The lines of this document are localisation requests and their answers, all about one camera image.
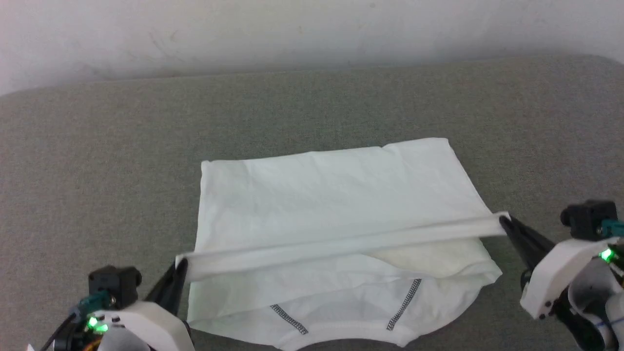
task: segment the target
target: gray upholstery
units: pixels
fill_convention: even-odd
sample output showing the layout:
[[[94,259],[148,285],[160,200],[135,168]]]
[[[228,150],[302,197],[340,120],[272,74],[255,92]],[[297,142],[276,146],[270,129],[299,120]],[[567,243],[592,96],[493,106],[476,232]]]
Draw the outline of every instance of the gray upholstery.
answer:
[[[175,254],[193,249],[204,159],[446,137],[490,209],[562,240],[558,216],[567,204],[607,198],[624,209],[623,115],[624,66],[592,56],[105,82],[4,96],[1,348],[40,347],[87,293],[87,273],[102,265],[135,265],[146,293]],[[533,321],[520,308],[523,267],[508,240],[484,242],[503,276],[455,322],[407,348],[573,349],[560,323]],[[198,350],[272,349],[194,337]],[[391,349],[398,348],[370,340],[308,348]]]

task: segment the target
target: black stitching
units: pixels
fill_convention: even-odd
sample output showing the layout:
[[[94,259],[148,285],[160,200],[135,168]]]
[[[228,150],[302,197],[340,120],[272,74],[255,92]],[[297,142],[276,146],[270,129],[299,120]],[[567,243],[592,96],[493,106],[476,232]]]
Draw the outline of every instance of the black stitching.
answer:
[[[299,333],[301,333],[302,335],[306,335],[308,333],[308,329],[306,329],[306,327],[303,326],[303,324],[297,322],[296,320],[294,320],[292,317],[290,317],[286,311],[284,311],[283,309],[281,309],[281,307],[279,305],[271,305],[271,308],[278,314],[280,315],[280,317],[287,321],[288,323],[290,323],[290,325],[292,325],[293,327],[297,328],[297,330],[299,330]]]
[[[412,299],[414,298],[414,295],[416,294],[416,290],[418,290],[418,287],[420,286],[420,284],[421,284],[421,279],[414,279],[412,286],[409,288],[409,291],[407,292],[407,296],[405,296],[405,300],[403,300],[403,304],[401,304],[401,308],[399,309],[398,312],[396,312],[394,317],[392,317],[390,321],[388,322],[388,326],[386,327],[387,330],[392,331],[392,329],[394,329],[394,325],[399,320],[399,318],[401,318],[401,315],[403,314],[403,312],[405,312],[407,305],[409,305],[409,303],[412,302]]]

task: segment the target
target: green led light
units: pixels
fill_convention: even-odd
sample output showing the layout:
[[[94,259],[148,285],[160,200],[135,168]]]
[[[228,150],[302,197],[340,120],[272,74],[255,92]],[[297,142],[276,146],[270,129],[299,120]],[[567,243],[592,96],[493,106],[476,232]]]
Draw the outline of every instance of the green led light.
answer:
[[[109,329],[109,326],[106,324],[102,324],[99,327],[95,328],[95,331],[98,333],[104,333]]]
[[[611,261],[614,255],[615,253],[611,249],[607,249],[600,253],[600,258],[609,262]]]

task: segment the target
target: white wall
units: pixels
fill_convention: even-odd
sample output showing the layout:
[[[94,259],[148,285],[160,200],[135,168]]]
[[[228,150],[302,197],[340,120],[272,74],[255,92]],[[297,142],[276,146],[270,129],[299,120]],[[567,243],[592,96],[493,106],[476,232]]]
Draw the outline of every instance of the white wall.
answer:
[[[622,0],[5,0],[0,94],[550,52],[624,62]]]

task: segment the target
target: white fabric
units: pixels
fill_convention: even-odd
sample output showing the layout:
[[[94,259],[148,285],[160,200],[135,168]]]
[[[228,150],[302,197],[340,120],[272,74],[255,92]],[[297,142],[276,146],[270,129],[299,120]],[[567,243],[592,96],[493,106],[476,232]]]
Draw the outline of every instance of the white fabric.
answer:
[[[501,274],[504,235],[446,139],[202,162],[191,327],[296,350],[405,345]]]

